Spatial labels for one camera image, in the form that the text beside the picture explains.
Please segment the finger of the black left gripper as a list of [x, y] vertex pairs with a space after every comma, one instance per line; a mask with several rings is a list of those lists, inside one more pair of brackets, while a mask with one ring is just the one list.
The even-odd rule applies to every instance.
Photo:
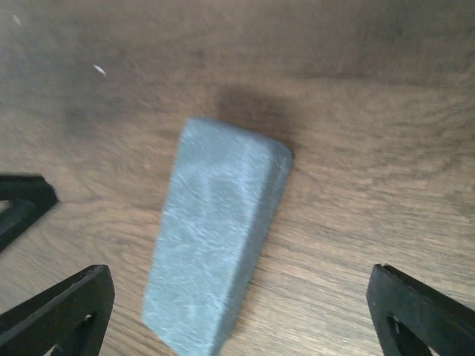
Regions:
[[59, 199], [39, 174], [1, 174], [1, 251], [51, 210]]

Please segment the blue-grey glasses case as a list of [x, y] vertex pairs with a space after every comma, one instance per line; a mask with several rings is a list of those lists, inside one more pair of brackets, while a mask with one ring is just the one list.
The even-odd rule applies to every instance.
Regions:
[[291, 166], [290, 149], [259, 133], [185, 124], [142, 302], [142, 321], [176, 354], [219, 354]]

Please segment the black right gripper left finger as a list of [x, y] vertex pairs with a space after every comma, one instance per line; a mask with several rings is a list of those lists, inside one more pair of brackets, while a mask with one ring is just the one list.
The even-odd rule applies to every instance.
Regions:
[[98, 355], [114, 305], [107, 265], [92, 265], [1, 314], [2, 355]]

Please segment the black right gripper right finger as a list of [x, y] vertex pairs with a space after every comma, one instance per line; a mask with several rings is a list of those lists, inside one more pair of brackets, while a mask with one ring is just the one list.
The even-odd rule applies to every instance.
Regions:
[[397, 268], [374, 265], [366, 298], [384, 355], [474, 354], [474, 310]]

